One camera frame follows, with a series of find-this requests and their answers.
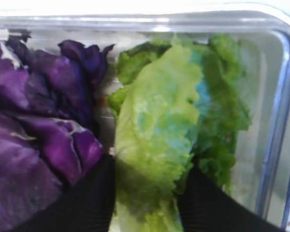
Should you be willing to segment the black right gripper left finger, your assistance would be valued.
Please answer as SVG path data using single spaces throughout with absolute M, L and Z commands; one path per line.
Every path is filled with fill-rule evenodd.
M 15 232 L 107 232 L 115 207 L 115 159 L 103 155 L 69 192 Z

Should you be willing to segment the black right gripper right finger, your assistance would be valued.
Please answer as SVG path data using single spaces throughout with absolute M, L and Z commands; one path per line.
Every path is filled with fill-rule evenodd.
M 177 205 L 186 232 L 284 231 L 244 208 L 196 167 L 190 170 Z

